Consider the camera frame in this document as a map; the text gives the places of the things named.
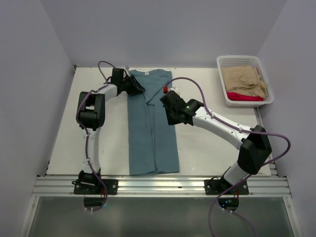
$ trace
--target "folded clothing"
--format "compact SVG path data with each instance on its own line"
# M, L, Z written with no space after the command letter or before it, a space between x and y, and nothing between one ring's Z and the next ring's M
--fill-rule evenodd
M161 69L130 72L146 90L127 99L129 174L179 172L175 127L168 125L159 100L172 74Z
M266 98L268 85L250 65L221 68L221 71L227 92Z
M227 97L233 101L264 101L260 96L240 95L234 92L227 92Z

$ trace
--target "beige cloth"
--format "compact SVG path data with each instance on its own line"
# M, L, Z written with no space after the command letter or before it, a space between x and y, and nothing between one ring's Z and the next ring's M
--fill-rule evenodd
M268 85L260 79L257 70L250 65L221 70L227 92L266 98Z

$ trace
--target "glass panel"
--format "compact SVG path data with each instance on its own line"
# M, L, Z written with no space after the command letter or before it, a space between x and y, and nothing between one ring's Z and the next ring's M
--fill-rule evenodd
M31 237L204 237L212 198L109 197L104 210L84 211L82 197L41 197ZM258 237L293 237L282 198L241 198L238 213L254 225ZM253 237L238 216L212 213L219 237Z

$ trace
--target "red cloth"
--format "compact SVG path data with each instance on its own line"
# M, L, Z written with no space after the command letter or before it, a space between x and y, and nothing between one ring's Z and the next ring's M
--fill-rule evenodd
M227 97L234 101L263 101L263 98L260 96L240 95L234 92L227 92Z

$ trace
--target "blue-gray garment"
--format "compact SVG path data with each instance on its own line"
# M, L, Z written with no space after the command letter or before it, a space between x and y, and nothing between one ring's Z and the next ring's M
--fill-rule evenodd
M179 172L176 132L169 126L161 101L162 88L172 79L171 72L130 71L145 88L143 94L129 96L128 141L129 174Z

